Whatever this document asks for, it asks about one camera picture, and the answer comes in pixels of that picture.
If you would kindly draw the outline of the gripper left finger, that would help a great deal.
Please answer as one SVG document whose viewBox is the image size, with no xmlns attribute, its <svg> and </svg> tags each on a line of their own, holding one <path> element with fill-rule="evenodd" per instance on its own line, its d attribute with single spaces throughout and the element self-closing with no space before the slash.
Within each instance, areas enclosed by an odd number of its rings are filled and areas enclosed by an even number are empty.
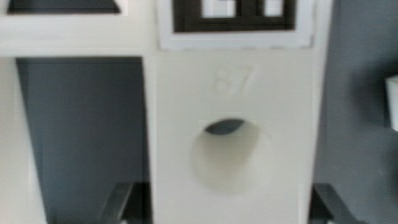
<svg viewBox="0 0 398 224">
<path fill-rule="evenodd" d="M 152 187 L 148 182 L 116 184 L 97 224 L 152 224 Z"/>
</svg>

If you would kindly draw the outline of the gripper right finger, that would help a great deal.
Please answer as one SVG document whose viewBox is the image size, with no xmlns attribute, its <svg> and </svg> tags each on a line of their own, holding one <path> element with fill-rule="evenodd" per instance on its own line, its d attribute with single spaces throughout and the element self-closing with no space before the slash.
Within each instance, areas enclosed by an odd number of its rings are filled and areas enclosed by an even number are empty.
<svg viewBox="0 0 398 224">
<path fill-rule="evenodd" d="M 308 224 L 363 224 L 331 184 L 313 185 Z"/>
</svg>

